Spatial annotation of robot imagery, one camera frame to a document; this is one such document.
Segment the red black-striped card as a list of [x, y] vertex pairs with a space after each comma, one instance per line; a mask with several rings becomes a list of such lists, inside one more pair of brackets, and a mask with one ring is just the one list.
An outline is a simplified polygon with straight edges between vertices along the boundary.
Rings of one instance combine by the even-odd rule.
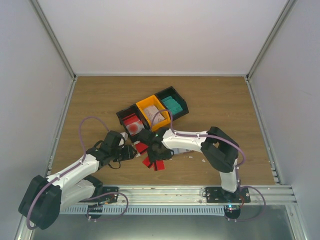
[[163, 160], [157, 160], [153, 163], [154, 171], [162, 171], [165, 169], [165, 163]]
[[149, 157], [147, 156], [143, 161], [142, 163], [148, 168], [148, 169], [151, 169], [151, 168], [155, 168], [154, 167], [154, 163], [150, 162], [150, 159]]

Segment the red credit card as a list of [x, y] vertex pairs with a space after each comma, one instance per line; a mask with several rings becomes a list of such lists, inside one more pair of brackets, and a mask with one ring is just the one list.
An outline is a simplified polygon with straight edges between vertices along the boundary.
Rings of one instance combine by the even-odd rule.
[[148, 149], [148, 146], [146, 144], [142, 143], [142, 142], [138, 142], [134, 146], [135, 146], [135, 149], [137, 150], [137, 152], [140, 155], [143, 155]]

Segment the black card bin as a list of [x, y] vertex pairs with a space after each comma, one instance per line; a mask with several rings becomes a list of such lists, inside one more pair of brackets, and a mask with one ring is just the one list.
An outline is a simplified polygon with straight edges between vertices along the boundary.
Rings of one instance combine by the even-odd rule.
[[118, 111], [116, 116], [133, 143], [138, 140], [142, 129], [150, 129], [148, 121], [136, 104]]
[[155, 96], [172, 113], [173, 121], [189, 113], [187, 102], [173, 86], [157, 92]]

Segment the yellow card bin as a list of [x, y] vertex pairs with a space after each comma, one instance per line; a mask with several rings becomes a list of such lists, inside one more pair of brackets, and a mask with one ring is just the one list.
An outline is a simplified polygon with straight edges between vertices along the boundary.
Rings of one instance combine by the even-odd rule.
[[138, 101], [136, 106], [147, 120], [153, 132], [171, 123], [169, 113], [167, 111], [160, 112], [160, 110], [164, 110], [165, 107], [155, 95]]

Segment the brown leather card holder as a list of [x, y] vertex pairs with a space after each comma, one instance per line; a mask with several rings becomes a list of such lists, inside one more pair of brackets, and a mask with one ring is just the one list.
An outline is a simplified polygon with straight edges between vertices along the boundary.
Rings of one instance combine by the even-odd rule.
[[193, 151], [190, 149], [184, 149], [184, 148], [174, 148], [173, 150], [174, 155], [180, 155], [180, 154], [186, 154], [186, 153], [192, 153]]

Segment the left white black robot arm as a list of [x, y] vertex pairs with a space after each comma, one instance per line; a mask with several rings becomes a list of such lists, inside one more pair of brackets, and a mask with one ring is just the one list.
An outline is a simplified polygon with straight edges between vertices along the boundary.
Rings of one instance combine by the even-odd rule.
[[133, 159], [137, 151], [126, 144], [128, 134], [109, 131], [104, 140], [89, 148], [85, 155], [65, 169], [42, 177], [35, 176], [18, 207], [18, 212], [42, 230], [50, 227], [60, 212], [78, 202], [97, 207], [118, 200], [118, 187], [106, 188], [93, 176], [111, 163]]

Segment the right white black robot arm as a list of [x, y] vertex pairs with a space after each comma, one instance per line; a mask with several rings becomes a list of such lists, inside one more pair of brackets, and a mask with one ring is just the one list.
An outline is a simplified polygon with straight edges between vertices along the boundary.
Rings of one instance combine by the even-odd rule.
[[218, 127], [208, 131], [177, 131], [161, 127], [157, 131], [143, 129], [138, 140], [147, 145], [149, 161], [154, 164], [168, 160], [174, 155], [174, 149], [190, 150], [202, 153], [209, 164], [219, 172], [221, 180], [220, 194], [228, 203], [240, 197], [240, 179], [238, 176], [239, 155], [246, 157], [238, 143]]

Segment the red white card stack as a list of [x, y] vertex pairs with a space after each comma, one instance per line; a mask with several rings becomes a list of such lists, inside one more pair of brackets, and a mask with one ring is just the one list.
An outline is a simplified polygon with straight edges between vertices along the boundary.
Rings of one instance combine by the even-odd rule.
[[123, 123], [131, 136], [138, 134], [145, 128], [143, 122], [135, 114], [128, 116], [123, 120]]

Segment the white pink card stack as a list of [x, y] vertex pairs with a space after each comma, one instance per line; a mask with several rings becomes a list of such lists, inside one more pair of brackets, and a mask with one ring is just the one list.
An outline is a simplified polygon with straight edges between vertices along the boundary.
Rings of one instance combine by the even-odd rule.
[[153, 126], [165, 120], [165, 118], [159, 112], [159, 109], [155, 105], [150, 105], [144, 108], [143, 112]]

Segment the teal card stack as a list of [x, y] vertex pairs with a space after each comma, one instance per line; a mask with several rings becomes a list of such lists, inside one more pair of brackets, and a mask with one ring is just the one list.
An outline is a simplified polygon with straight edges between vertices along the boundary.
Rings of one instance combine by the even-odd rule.
[[173, 114], [176, 115], [183, 111], [182, 106], [172, 97], [168, 96], [161, 100], [164, 106]]

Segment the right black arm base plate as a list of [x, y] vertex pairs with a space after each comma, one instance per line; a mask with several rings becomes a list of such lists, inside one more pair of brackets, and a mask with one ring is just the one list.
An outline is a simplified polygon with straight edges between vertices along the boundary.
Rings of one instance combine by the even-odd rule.
[[247, 187], [238, 187], [235, 192], [223, 190], [222, 187], [205, 187], [201, 194], [207, 203], [250, 203], [250, 193]]

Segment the aluminium mounting rail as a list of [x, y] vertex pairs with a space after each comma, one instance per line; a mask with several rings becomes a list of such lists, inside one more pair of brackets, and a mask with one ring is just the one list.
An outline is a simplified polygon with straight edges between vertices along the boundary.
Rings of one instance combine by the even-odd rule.
[[[206, 198], [202, 196], [207, 186], [121, 185], [118, 187], [117, 202], [112, 204], [121, 205], [129, 202], [131, 205], [285, 205], [297, 202], [292, 188], [287, 185], [243, 186], [241, 188], [248, 188], [251, 200], [249, 203], [207, 203]], [[46, 189], [37, 202], [39, 204], [49, 202], [57, 205], [59, 209], [76, 204], [98, 204], [80, 201], [95, 199], [91, 196], [100, 188], [102, 187], [94, 189], [90, 182], [85, 181], [64, 191], [59, 188], [53, 191]]]

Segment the left aluminium frame post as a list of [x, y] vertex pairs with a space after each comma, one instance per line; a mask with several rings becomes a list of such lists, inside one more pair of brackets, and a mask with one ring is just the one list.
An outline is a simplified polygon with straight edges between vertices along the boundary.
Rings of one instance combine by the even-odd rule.
[[35, 14], [39, 18], [39, 21], [41, 22], [42, 26], [44, 27], [48, 37], [50, 38], [54, 48], [56, 49], [60, 59], [62, 60], [66, 70], [68, 71], [69, 75], [71, 76], [71, 79], [73, 81], [76, 81], [77, 75], [75, 74], [61, 44], [59, 43], [59, 40], [56, 37], [54, 30], [52, 29], [39, 1], [38, 0], [29, 0], [29, 2], [35, 11]]

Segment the aluminium frame post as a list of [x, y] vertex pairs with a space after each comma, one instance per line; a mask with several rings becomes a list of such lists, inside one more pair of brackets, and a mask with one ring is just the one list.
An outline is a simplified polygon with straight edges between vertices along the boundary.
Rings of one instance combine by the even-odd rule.
[[250, 81], [253, 74], [255, 73], [256, 69], [258, 68], [260, 62], [262, 61], [263, 57], [265, 56], [266, 52], [268, 51], [269, 47], [271, 46], [272, 42], [274, 41], [275, 37], [277, 36], [278, 32], [280, 31], [282, 25], [286, 21], [288, 15], [292, 11], [296, 0], [287, 0], [280, 11], [275, 23], [273, 24], [269, 34], [267, 35], [261, 49], [259, 50], [253, 64], [251, 65], [248, 73], [245, 75], [245, 80], [247, 82]]
[[59, 43], [59, 40], [56, 37], [54, 30], [52, 29], [39, 1], [38, 0], [29, 0], [29, 2], [35, 11], [35, 14], [39, 18], [39, 21], [41, 22], [42, 26], [44, 27], [48, 37], [50, 38], [54, 48], [56, 49], [60, 59], [62, 60], [66, 70], [68, 71], [69, 75], [71, 76], [71, 79], [73, 81], [76, 81], [77, 75], [75, 74], [61, 44]]

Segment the right aluminium frame post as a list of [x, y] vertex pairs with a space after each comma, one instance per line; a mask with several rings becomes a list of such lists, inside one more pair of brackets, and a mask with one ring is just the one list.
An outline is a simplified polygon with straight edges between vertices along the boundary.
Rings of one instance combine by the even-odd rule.
[[251, 65], [248, 73], [245, 75], [245, 80], [247, 82], [250, 81], [253, 74], [255, 73], [256, 69], [258, 68], [260, 62], [262, 61], [263, 57], [265, 56], [266, 52], [268, 51], [269, 47], [271, 46], [272, 42], [274, 41], [275, 37], [277, 36], [278, 32], [280, 31], [282, 25], [286, 21], [288, 15], [292, 11], [296, 0], [287, 0], [280, 11], [275, 23], [273, 24], [269, 34], [267, 35], [261, 49], [259, 50], [253, 64]]

